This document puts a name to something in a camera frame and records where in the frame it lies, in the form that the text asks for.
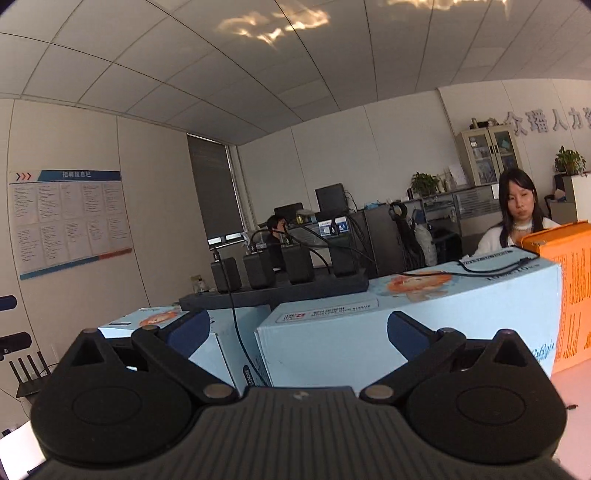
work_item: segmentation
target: white wall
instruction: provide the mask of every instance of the white wall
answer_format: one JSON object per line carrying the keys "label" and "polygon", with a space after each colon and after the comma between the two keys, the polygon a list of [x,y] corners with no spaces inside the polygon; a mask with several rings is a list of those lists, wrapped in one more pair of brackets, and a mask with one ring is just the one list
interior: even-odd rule
{"label": "white wall", "polygon": [[[591,158],[591,132],[584,118],[583,108],[591,107],[591,82],[585,80],[504,80],[502,82],[470,83],[441,88],[441,96],[455,133],[466,129],[471,117],[490,116],[503,122],[513,111],[523,118],[527,135],[517,138],[524,170],[530,173],[540,199],[552,192],[554,158],[561,145],[575,148]],[[572,130],[567,112],[574,107],[581,113],[583,128]],[[542,109],[548,122],[548,133],[531,131],[526,112]],[[554,131],[553,109],[557,109],[568,130]]]}
{"label": "white wall", "polygon": [[[134,252],[19,281],[7,196],[0,195],[0,294],[19,300],[17,309],[0,313],[0,335],[31,330],[30,322],[52,364],[84,327],[170,304],[191,291],[191,275],[209,277],[210,252],[183,133],[79,108],[0,100],[1,181],[6,187],[7,171],[41,169],[120,170]],[[0,388],[13,395],[17,382],[8,360],[26,353],[0,362]],[[0,392],[0,429],[25,420],[21,405]]]}
{"label": "white wall", "polygon": [[317,118],[238,147],[257,222],[342,183],[359,207],[404,195],[413,173],[443,172],[456,147],[437,92],[424,92]]}
{"label": "white wall", "polygon": [[[376,199],[400,198],[414,172],[440,174],[458,161],[454,136],[472,117],[504,122],[513,111],[528,135],[517,138],[524,170],[540,199],[552,192],[554,157],[561,145],[591,160],[591,132],[584,107],[591,107],[585,80],[507,80],[466,83],[333,113],[238,147],[257,222],[273,208],[302,202],[317,208],[318,187],[343,183],[359,207]],[[572,130],[575,107],[583,128]],[[525,112],[541,108],[550,131],[530,130]],[[569,123],[554,131],[553,109]]]}

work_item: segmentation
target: document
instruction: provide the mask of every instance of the document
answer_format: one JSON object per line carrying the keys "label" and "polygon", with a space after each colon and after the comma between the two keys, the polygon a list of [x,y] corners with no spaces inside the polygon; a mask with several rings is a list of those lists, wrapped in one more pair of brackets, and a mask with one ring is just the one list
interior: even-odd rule
{"label": "document", "polygon": [[84,216],[80,183],[60,183],[61,214],[67,220]]}
{"label": "document", "polygon": [[37,223],[37,189],[34,183],[12,185],[12,210],[16,225]]}
{"label": "document", "polygon": [[106,218],[87,221],[88,238],[93,255],[105,254],[109,251],[109,232]]}
{"label": "document", "polygon": [[113,250],[124,250],[131,247],[131,235],[125,215],[110,217],[108,219],[109,238]]}
{"label": "document", "polygon": [[120,181],[104,182],[103,195],[105,196],[105,210],[107,215],[120,215],[121,213],[125,213],[123,184]]}
{"label": "document", "polygon": [[66,240],[70,260],[78,260],[92,255],[86,221],[70,220],[65,223]]}
{"label": "document", "polygon": [[66,263],[69,258],[63,224],[45,223],[40,226],[40,230],[47,266]]}
{"label": "document", "polygon": [[99,216],[105,211],[103,189],[100,183],[83,183],[82,198],[84,200],[85,215]]}
{"label": "document", "polygon": [[40,222],[61,220],[60,189],[57,183],[37,184],[37,206]]}
{"label": "document", "polygon": [[19,271],[28,273],[46,267],[38,225],[17,229],[17,263]]}

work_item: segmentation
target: cabinet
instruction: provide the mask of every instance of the cabinet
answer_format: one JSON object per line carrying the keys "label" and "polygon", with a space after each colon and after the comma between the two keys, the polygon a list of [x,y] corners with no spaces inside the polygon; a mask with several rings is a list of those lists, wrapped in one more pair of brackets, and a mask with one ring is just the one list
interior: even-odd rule
{"label": "cabinet", "polygon": [[508,125],[476,128],[457,136],[462,167],[474,186],[497,183],[508,168],[522,168],[515,135]]}

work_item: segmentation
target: recruitment notice board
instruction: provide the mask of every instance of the recruitment notice board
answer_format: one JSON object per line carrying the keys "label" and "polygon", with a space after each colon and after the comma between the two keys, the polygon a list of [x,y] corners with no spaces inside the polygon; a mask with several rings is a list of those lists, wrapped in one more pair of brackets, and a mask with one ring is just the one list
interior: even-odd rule
{"label": "recruitment notice board", "polygon": [[8,183],[21,280],[132,251],[121,172],[11,172]]}

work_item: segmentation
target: box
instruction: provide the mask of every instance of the box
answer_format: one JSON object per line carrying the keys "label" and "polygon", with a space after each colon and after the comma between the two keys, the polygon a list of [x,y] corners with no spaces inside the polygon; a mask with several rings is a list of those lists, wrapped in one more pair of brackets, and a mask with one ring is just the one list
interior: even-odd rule
{"label": "box", "polygon": [[[254,331],[267,318],[271,309],[268,306],[243,307],[236,309],[236,319],[246,351],[256,369],[268,383],[267,374],[262,363],[261,353],[255,339]],[[204,326],[203,338],[197,340],[199,347],[189,357],[193,363],[215,375],[220,380],[234,385],[242,395],[247,385],[263,385],[260,377],[252,371],[246,355],[242,351],[231,309],[208,310],[209,322]],[[105,338],[129,337],[132,332],[143,325],[164,327],[182,317],[182,312],[175,307],[153,307],[139,309],[123,318],[115,320],[99,328]]]}
{"label": "box", "polygon": [[[493,270],[535,258],[508,248],[467,262]],[[422,271],[465,273],[456,262]],[[328,299],[284,303],[256,329],[276,387],[349,385],[356,393],[406,362],[388,340],[387,321],[401,310],[427,327],[453,327],[468,338],[516,330],[550,375],[560,319],[560,266],[538,258],[509,274],[463,278],[395,275],[369,290]]]}
{"label": "box", "polygon": [[591,359],[591,225],[533,233],[522,246],[562,266],[562,314],[554,373]]}

